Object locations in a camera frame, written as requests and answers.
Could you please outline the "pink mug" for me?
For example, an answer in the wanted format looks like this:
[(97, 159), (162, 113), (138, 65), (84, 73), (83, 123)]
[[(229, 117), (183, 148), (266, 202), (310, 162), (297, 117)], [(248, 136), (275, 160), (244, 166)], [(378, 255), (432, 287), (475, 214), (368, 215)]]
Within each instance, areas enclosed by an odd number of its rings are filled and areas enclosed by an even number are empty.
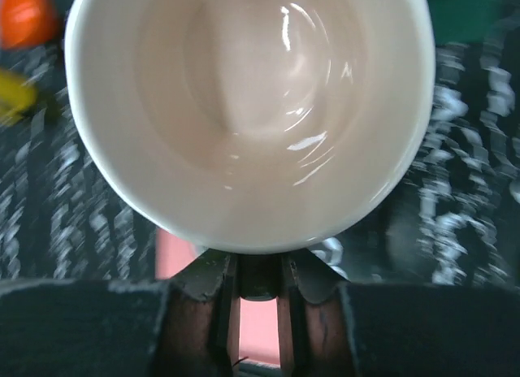
[(241, 254), (367, 216), (418, 152), (436, 71), (427, 0), (75, 0), (64, 56), (109, 185)]

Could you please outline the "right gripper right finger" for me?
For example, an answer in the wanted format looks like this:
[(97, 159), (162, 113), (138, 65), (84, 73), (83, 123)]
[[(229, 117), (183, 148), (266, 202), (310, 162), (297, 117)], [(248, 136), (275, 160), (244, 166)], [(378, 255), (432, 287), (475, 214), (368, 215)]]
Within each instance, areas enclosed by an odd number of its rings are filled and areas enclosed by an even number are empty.
[(280, 259), (287, 376), (516, 376), (519, 295), (503, 288), (360, 284), (310, 251)]

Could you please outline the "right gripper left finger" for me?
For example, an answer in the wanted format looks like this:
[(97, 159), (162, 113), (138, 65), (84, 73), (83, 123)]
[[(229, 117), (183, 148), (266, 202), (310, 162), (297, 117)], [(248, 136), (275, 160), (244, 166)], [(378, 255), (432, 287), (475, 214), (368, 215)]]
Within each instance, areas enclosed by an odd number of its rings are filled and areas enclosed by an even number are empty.
[(231, 376), (237, 268), (208, 251), (164, 280), (4, 280), (1, 373)]

